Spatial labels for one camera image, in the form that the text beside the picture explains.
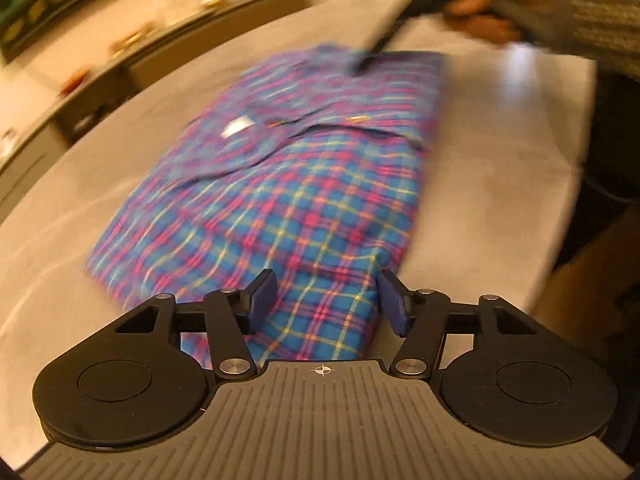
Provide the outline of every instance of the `wall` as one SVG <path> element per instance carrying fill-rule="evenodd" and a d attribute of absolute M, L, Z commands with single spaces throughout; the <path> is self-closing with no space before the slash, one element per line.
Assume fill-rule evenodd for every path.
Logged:
<path fill-rule="evenodd" d="M 165 16 L 169 1 L 175 0 L 95 0 L 0 68 L 0 132 L 27 130 L 54 104 L 60 83 L 80 68 L 106 62 L 114 40 Z M 186 6 L 196 3 L 182 0 Z"/>

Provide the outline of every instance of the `sweater sleeve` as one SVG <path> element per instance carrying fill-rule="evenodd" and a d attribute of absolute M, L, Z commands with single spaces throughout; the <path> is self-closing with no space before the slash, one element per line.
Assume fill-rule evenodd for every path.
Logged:
<path fill-rule="evenodd" d="M 551 47 L 597 60 L 640 80 L 640 0 L 549 0 Z"/>

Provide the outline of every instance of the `cabinet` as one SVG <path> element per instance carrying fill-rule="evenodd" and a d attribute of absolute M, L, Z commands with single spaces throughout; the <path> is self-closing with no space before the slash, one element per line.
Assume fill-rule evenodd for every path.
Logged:
<path fill-rule="evenodd" d="M 0 167 L 0 222 L 66 149 L 66 142 L 53 124 L 16 148 L 17 153 Z"/>

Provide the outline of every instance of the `black tool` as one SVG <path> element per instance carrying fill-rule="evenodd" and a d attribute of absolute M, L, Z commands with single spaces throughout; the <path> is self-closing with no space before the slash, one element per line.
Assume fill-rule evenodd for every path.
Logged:
<path fill-rule="evenodd" d="M 406 339 L 378 360 L 271 361 L 242 339 L 276 298 L 265 270 L 202 302 L 158 294 L 47 365 L 33 402 L 50 443 L 28 480 L 622 480 L 598 438 L 616 387 L 595 363 L 498 296 L 459 304 L 378 279 Z M 181 352 L 204 332 L 213 370 Z M 440 368 L 450 333 L 471 351 Z"/>
<path fill-rule="evenodd" d="M 391 23 L 385 23 L 376 35 L 371 47 L 357 63 L 354 73 L 361 75 L 367 71 L 376 56 L 380 54 L 400 29 L 411 19 L 427 14 L 441 13 L 453 0 L 407 0 L 401 9 L 395 11 Z M 533 12 L 515 0 L 494 0 L 487 13 L 510 20 L 521 32 L 522 41 L 531 44 L 550 43 L 552 28 L 542 15 Z"/>

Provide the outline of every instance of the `plaid shirt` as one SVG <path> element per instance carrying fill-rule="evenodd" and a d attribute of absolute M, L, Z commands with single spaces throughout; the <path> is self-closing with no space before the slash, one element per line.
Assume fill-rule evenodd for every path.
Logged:
<path fill-rule="evenodd" d="M 158 292 L 198 301 L 243 288 L 270 268 L 276 305 L 246 339 L 256 361 L 356 358 L 376 272 L 407 247 L 442 58 L 384 54 L 353 77 L 355 56 L 323 45 L 242 74 L 129 196 L 88 272 L 132 308 Z M 203 335 L 182 348 L 209 364 Z"/>

